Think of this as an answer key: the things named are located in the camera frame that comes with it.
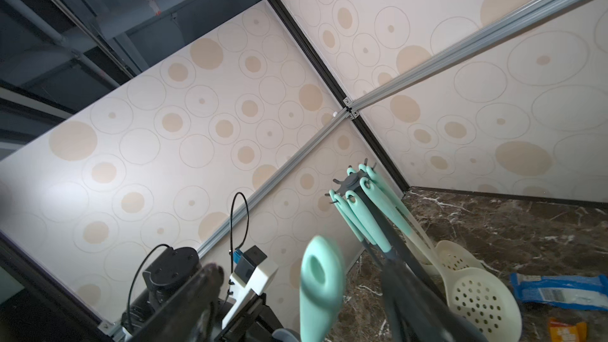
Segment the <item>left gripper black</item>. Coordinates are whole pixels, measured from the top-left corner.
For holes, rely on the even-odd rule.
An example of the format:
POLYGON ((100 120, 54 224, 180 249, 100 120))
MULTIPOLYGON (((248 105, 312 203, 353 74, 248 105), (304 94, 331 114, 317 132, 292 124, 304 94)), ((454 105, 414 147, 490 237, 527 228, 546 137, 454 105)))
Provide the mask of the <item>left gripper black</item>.
POLYGON ((224 302, 221 305, 215 318, 213 341, 274 341, 272 334, 283 327, 279 318, 267 304, 266 294, 262 296, 255 294, 231 318, 227 326, 222 326, 223 318, 234 309, 236 309, 236 305, 231 302, 224 302))

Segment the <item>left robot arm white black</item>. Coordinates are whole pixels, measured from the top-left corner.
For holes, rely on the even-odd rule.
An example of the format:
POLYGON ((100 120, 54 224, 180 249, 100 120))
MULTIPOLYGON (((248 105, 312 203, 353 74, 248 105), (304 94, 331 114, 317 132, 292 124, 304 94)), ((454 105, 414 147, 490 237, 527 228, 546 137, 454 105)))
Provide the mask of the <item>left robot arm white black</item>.
POLYGON ((123 314, 126 341, 298 341, 267 304, 277 265, 236 250, 231 275, 190 247, 168 248, 142 272, 146 290, 123 314))

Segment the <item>cream skimmer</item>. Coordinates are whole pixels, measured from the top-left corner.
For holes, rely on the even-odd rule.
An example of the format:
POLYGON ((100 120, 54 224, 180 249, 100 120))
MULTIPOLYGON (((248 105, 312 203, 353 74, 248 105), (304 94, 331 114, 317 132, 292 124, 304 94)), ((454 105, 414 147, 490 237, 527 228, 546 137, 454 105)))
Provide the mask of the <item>cream skimmer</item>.
POLYGON ((348 179, 357 182, 356 187, 363 191, 359 195, 363 200, 367 200, 367 207, 379 213, 381 220, 388 219, 399 229, 406 239, 410 240, 421 253, 430 253, 434 246, 428 247, 425 240, 408 223, 408 217, 413 215, 400 198, 390 189, 383 177, 375 172, 372 166, 365 164, 359 165, 359 170, 354 171, 348 168, 348 179))

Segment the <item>grey skimmer mint handle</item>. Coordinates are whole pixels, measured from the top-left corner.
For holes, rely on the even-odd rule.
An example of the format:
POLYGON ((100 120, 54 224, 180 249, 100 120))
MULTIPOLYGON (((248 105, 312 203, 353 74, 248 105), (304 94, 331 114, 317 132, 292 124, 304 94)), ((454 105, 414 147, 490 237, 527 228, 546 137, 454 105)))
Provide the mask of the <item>grey skimmer mint handle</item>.
POLYGON ((356 217, 354 211, 348 204, 348 201, 346 201, 346 199, 332 189, 329 190, 328 196, 340 214, 343 216, 345 222, 351 228, 351 231, 354 233, 357 239, 364 245, 372 244, 373 246, 377 246, 377 243, 373 237, 367 232, 361 221, 359 221, 356 217))

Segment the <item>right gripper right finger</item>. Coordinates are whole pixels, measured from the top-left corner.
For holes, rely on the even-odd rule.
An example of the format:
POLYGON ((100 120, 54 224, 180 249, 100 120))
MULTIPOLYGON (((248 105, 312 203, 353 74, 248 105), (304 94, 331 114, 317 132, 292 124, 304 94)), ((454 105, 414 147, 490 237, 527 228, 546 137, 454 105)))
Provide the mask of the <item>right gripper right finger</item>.
POLYGON ((468 321, 452 313, 400 261, 381 272, 383 305, 393 341, 485 341, 468 321))

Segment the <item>grey skimmer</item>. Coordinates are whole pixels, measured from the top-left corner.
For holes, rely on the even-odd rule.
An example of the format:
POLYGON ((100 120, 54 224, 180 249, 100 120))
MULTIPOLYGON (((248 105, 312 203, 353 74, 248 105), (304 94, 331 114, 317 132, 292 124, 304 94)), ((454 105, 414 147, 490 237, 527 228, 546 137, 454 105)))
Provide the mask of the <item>grey skimmer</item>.
POLYGON ((276 329, 273 341, 319 342, 326 339, 345 294, 345 263, 334 240, 317 235, 302 258, 299 288, 300 331, 276 329))
POLYGON ((346 201, 348 201, 358 220, 361 221, 364 228, 377 243, 377 247, 384 254, 390 254, 393 251, 392 245, 380 228, 378 221, 372 215, 371 210, 364 203, 363 198, 352 190, 346 191, 345 196, 346 201))

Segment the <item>grey utensil rack stand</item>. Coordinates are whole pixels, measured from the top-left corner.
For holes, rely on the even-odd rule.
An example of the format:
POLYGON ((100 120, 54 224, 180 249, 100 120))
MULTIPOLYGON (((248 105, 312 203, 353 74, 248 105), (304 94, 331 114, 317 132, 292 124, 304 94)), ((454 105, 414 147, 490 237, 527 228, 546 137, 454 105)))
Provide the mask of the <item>grey utensil rack stand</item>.
POLYGON ((363 190, 362 183, 371 183, 366 170, 356 170, 348 166, 346 177, 335 178, 333 182, 339 185, 339 188, 329 191, 326 196, 331 199, 331 203, 338 209, 370 256, 375 257, 375 252, 379 251, 389 261, 402 262, 427 289, 444 302, 445 295, 391 226, 388 218, 363 190))

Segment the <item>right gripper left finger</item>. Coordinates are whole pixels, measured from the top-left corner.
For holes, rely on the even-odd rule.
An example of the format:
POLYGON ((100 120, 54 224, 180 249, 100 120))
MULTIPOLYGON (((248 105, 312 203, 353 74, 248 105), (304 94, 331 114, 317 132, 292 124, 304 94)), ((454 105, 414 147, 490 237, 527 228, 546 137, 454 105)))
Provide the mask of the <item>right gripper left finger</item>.
POLYGON ((132 341, 212 341, 224 270, 206 264, 135 332, 132 341))

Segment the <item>cream skimmer mint handle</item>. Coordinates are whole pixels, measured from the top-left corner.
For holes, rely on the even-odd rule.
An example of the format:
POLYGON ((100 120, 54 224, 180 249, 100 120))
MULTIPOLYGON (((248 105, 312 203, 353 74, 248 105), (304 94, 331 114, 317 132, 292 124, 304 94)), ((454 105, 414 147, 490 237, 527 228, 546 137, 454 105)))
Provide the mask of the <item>cream skimmer mint handle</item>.
MULTIPOLYGON (((402 232, 389 221, 406 243, 402 232)), ((463 317, 488 341, 517 341, 523 330, 522 316, 507 286, 483 269, 447 269, 435 248, 424 256, 433 264, 443 280, 448 308, 463 317)))
MULTIPOLYGON (((408 224, 416 229, 416 232, 422 239, 425 240, 425 243, 428 247, 432 245, 435 248, 435 252, 437 253, 440 261, 443 263, 443 266, 447 269, 451 269, 453 271, 458 271, 465 268, 477 268, 483 269, 483 264, 481 261, 473 256, 467 249, 461 247, 459 244, 448 241, 441 240, 437 244, 435 244, 430 237, 426 234, 426 232, 422 229, 421 225, 418 221, 415 220, 412 216, 408 217, 408 224)), ((431 264, 431 262, 421 253, 420 250, 408 239, 406 242, 408 248, 410 249, 413 256, 421 263, 424 270, 431 276, 439 276, 439 272, 436 267, 431 264)))

